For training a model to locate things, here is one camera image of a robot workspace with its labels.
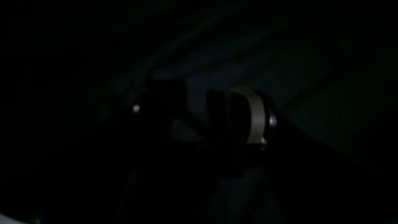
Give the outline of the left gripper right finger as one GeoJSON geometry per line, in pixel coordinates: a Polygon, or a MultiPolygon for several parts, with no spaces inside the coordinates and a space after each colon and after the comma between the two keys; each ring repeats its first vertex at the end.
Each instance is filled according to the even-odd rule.
{"type": "Polygon", "coordinates": [[[211,139],[235,156],[259,156],[278,125],[275,104],[246,86],[206,92],[211,139]]]}

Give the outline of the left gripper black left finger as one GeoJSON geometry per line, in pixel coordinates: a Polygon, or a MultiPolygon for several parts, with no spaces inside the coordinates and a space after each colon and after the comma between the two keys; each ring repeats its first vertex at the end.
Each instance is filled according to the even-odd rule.
{"type": "Polygon", "coordinates": [[[173,138],[172,124],[186,108],[186,84],[180,78],[150,80],[127,108],[129,140],[136,149],[187,148],[173,138]]]}

